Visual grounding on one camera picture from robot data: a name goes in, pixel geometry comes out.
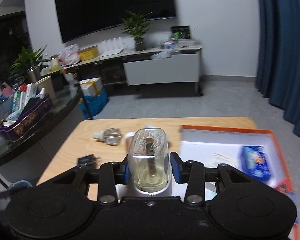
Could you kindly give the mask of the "purple gold storage tin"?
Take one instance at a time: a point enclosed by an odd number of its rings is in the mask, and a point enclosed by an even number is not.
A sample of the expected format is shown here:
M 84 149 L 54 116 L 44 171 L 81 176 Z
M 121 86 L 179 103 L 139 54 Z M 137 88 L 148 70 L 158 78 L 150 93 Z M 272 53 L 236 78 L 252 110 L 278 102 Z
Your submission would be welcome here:
M 4 120 L 0 120 L 0 135 L 5 140 L 18 141 L 53 109 L 49 94 L 45 94 L 42 99 L 31 98 L 29 103 L 31 107 L 25 106 L 19 118 L 10 126 L 5 126 Z

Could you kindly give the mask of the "white plastic bag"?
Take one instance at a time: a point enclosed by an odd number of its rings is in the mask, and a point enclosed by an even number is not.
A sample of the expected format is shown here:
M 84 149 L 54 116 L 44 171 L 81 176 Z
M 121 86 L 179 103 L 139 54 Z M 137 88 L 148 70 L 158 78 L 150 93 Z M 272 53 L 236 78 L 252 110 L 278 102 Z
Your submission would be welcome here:
M 58 58 L 61 60 L 62 64 L 65 66 L 71 66 L 79 63 L 81 60 L 79 54 L 79 46 L 73 44 L 65 47 L 58 55 Z

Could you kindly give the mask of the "blue dental floss box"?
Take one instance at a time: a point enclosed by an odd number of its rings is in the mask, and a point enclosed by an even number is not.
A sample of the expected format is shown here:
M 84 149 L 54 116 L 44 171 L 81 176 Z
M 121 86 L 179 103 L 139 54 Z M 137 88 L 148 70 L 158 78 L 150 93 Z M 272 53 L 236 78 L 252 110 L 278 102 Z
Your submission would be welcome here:
M 271 172 L 267 164 L 263 146 L 243 146 L 240 154 L 242 171 L 261 182 L 271 178 Z

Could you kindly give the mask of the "black small charger box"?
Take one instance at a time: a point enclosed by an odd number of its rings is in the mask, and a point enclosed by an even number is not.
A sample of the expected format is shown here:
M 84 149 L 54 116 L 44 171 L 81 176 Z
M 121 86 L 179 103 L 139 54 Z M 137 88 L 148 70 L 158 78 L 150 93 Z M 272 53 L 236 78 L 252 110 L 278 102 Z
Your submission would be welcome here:
M 77 159 L 78 166 L 87 166 L 89 168 L 96 168 L 99 157 L 94 156 L 93 154 L 80 157 Z

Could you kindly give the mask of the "black green product box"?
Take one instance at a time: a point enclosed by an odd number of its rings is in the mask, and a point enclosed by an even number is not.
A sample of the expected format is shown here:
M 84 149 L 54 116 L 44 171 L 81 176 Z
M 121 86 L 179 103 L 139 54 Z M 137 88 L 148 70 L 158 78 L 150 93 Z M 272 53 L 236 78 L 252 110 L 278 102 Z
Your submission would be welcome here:
M 191 31 L 189 25 L 171 26 L 172 37 L 175 40 L 191 39 Z

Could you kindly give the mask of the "dark blue curtain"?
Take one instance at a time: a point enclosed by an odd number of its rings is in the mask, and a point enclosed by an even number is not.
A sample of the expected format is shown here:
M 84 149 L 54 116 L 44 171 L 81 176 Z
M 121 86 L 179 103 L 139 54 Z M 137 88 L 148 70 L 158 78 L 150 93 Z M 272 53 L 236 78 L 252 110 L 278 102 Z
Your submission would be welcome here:
M 255 86 L 300 137 L 300 0 L 259 0 Z

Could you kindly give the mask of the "orange white shallow box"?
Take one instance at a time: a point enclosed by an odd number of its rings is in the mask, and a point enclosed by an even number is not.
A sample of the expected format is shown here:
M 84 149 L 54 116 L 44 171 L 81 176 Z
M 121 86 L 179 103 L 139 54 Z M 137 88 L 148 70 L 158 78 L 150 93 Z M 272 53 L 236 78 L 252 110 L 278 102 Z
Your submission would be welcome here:
M 184 233 L 197 239 L 298 239 L 293 185 L 270 130 L 182 126 L 171 154 Z

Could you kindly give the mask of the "black wall television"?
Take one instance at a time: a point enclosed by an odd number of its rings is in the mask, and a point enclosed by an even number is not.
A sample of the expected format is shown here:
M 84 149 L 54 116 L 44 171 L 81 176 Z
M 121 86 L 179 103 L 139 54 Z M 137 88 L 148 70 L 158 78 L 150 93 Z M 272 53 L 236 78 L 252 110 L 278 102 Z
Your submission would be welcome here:
M 62 41 L 117 27 L 130 12 L 150 20 L 176 16 L 174 0 L 55 0 Z

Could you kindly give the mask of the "yellow cardboard box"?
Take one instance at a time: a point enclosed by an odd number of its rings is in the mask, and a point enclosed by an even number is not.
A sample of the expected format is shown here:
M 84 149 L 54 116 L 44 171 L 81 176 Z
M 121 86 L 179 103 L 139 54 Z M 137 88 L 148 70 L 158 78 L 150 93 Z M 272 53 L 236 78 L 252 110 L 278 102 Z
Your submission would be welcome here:
M 79 51 L 79 55 L 81 61 L 88 61 L 94 59 L 99 55 L 98 46 L 95 45 L 95 46 L 81 49 Z

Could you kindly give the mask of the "blue floor bag with boxes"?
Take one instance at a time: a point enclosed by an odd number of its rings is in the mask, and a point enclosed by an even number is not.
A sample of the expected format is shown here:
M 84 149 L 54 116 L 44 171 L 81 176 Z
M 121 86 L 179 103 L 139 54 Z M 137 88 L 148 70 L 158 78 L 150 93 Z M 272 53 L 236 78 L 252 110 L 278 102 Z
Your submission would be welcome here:
M 91 117 L 97 116 L 105 108 L 108 103 L 107 91 L 103 88 L 103 83 L 100 77 L 86 79 L 79 82 L 84 99 L 88 106 Z M 83 99 L 79 100 L 79 104 L 83 115 L 86 119 L 90 119 L 88 109 L 86 108 Z

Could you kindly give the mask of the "white mosquito repellent plug heater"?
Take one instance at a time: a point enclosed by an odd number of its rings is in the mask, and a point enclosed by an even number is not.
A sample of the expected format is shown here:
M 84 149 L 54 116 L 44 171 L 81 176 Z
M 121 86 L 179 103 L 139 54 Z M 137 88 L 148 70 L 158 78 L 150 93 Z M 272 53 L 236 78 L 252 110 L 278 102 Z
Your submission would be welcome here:
M 128 148 L 129 195 L 170 197 L 172 167 L 166 133 L 161 128 L 146 127 L 132 137 Z

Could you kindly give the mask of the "adhesive bandages box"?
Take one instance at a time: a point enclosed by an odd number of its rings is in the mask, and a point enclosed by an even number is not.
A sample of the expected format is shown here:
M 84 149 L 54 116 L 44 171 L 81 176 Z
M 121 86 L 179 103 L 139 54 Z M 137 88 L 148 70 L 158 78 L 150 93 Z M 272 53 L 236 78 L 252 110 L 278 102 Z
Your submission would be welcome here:
M 212 200 L 216 195 L 215 183 L 205 183 L 205 200 Z

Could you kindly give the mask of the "black glass side table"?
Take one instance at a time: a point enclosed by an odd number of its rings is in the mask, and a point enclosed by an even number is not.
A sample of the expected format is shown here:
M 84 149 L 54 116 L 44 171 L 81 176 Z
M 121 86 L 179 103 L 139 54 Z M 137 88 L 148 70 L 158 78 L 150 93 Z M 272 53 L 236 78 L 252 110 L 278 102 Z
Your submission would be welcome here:
M 12 161 L 43 139 L 57 127 L 78 106 L 82 98 L 77 86 L 64 86 L 56 92 L 56 98 L 48 95 L 20 116 L 20 120 L 6 127 L 3 121 L 10 115 L 7 112 L 0 119 L 0 166 Z

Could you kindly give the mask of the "white TV cabinet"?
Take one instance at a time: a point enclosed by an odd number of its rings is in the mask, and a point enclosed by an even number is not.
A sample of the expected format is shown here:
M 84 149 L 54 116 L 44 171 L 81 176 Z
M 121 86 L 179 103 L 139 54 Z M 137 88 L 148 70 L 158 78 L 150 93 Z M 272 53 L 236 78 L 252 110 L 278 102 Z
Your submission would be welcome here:
M 125 70 L 125 81 L 108 83 L 119 85 L 126 83 L 129 86 L 151 85 L 160 83 L 194 83 L 194 92 L 203 96 L 200 85 L 201 46 L 187 46 L 177 48 L 177 53 L 164 59 L 151 59 L 151 56 L 164 51 L 160 48 L 151 48 L 143 51 L 126 50 L 119 54 L 98 56 L 68 67 L 66 73 L 76 72 L 81 78 L 82 70 L 87 66 L 100 67 L 103 64 L 114 65 L 119 63 Z

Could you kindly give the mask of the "white grey product box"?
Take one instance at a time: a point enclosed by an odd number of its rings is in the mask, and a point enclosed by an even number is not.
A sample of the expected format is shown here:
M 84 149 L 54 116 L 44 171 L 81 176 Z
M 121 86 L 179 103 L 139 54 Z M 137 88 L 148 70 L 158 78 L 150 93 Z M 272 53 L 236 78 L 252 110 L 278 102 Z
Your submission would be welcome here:
M 218 164 L 232 164 L 232 159 L 227 156 L 220 153 L 214 153 L 214 155 L 211 158 L 211 164 L 215 167 L 218 166 Z

